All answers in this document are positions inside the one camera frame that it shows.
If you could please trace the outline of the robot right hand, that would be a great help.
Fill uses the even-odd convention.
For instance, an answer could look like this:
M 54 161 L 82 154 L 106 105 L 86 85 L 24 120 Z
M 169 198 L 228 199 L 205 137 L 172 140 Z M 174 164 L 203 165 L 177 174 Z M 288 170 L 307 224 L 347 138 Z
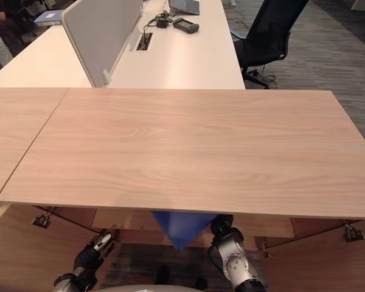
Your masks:
M 212 224 L 219 226 L 226 226 L 227 228 L 231 228 L 234 221 L 234 216 L 230 214 L 219 214 L 213 220 Z

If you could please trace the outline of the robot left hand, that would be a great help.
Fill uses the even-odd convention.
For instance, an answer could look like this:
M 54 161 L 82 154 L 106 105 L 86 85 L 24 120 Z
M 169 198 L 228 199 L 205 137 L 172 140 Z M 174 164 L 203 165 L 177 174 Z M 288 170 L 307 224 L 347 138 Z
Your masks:
M 76 256 L 73 272 L 96 272 L 114 247 L 112 233 L 102 229 Z

